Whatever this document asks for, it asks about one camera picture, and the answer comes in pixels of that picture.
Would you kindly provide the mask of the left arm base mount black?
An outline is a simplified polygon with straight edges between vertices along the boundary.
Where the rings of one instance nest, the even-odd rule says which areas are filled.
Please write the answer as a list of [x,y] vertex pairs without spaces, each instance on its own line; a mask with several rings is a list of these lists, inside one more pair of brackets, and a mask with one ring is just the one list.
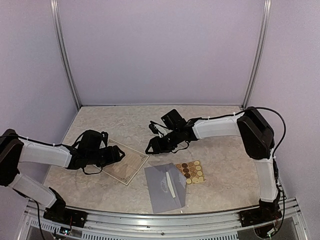
[[84,228],[88,213],[67,208],[63,198],[53,188],[49,189],[54,193],[56,200],[50,208],[45,208],[43,218],[70,227]]

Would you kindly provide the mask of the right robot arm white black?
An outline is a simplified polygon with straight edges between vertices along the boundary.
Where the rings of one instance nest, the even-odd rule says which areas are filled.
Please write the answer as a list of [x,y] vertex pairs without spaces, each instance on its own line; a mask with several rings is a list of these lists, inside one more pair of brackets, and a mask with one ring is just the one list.
[[279,170],[275,152],[275,132],[260,111],[249,107],[231,114],[214,117],[195,117],[185,120],[173,109],[161,117],[163,125],[151,121],[149,129],[155,135],[145,149],[148,155],[176,153],[181,143],[215,137],[238,137],[245,153],[253,160],[260,188],[256,218],[266,222],[279,211]]

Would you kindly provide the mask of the grey envelope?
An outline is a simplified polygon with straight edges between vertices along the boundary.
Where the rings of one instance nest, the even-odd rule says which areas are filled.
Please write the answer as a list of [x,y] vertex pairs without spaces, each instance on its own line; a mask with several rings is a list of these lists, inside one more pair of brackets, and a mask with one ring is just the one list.
[[[176,198],[172,198],[167,185],[169,172]],[[144,168],[152,211],[154,214],[183,208],[186,205],[186,178],[173,163]]]

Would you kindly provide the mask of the beige lined letter paper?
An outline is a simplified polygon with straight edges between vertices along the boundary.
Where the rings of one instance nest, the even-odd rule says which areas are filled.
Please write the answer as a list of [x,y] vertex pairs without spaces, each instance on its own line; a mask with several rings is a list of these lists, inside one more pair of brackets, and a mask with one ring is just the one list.
[[167,182],[167,186],[168,186],[168,189],[170,191],[170,194],[171,194],[172,198],[175,199],[176,198],[176,194],[175,194],[175,190],[174,190],[174,187],[173,187],[173,183],[172,183],[172,180],[171,180],[170,173],[168,171],[166,171],[165,175],[166,175],[166,182]]
[[128,186],[146,163],[149,155],[111,138],[108,139],[107,143],[108,146],[118,146],[125,153],[125,156],[121,161],[103,167],[102,172]]

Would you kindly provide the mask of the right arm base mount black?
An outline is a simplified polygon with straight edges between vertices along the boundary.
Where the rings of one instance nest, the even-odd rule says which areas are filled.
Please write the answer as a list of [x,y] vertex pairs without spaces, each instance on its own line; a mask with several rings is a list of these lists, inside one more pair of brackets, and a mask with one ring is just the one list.
[[259,207],[239,212],[243,228],[274,221],[282,216],[278,200],[273,202],[259,200]]

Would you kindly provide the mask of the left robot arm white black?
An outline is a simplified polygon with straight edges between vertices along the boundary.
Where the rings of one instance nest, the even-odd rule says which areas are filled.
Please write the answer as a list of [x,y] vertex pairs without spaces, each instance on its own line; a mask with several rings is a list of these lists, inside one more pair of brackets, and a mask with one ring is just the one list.
[[66,222],[70,211],[63,198],[52,188],[20,173],[18,165],[37,163],[82,171],[93,165],[102,170],[126,155],[118,146],[108,145],[108,138],[107,132],[86,130],[72,145],[65,145],[33,140],[7,129],[0,137],[0,184],[44,206],[57,221]]

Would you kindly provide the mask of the beige lined letter paper top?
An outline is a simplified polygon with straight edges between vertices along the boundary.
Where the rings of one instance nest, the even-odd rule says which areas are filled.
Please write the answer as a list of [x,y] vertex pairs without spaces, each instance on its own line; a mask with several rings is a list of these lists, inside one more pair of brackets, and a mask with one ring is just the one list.
[[175,190],[174,190],[174,187],[173,187],[173,183],[172,183],[172,180],[171,180],[170,173],[168,171],[166,171],[165,175],[166,175],[166,182],[167,182],[167,186],[168,186],[168,189],[170,191],[170,194],[171,194],[172,198],[175,199],[176,198],[176,194],[175,194]]

